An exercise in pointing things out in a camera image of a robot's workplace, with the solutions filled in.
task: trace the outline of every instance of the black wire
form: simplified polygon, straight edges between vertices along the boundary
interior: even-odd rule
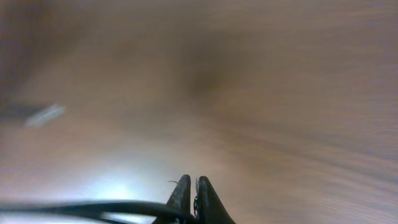
[[[164,204],[154,202],[97,202],[52,207],[38,207],[29,205],[0,205],[0,212],[51,213],[58,215],[73,215],[83,218],[100,220],[102,222],[113,222],[113,224],[120,224],[120,222],[114,222],[112,220],[105,220],[101,218],[104,212],[130,213],[159,217],[167,220],[175,220],[176,218],[178,218],[179,220],[186,220],[186,223],[197,223],[197,219],[191,213],[186,213],[175,208],[167,207]]]

